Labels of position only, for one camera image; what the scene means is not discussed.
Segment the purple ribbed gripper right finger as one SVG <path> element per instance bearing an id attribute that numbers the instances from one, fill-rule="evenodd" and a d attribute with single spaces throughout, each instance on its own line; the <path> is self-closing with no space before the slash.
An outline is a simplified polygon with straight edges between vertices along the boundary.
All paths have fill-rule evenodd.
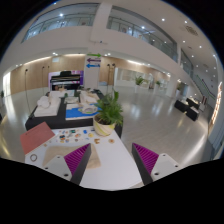
<path id="1" fill-rule="evenodd" d="M 137 143 L 132 144 L 132 154 L 144 185 L 181 169 L 181 166 L 168 154 L 157 154 Z"/>

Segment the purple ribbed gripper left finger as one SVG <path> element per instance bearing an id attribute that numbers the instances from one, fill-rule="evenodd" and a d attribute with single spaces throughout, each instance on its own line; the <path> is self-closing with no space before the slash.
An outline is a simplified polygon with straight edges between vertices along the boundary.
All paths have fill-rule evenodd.
<path id="1" fill-rule="evenodd" d="M 51 146 L 46 150 L 43 168 L 79 185 L 91 156 L 91 145 Z"/>

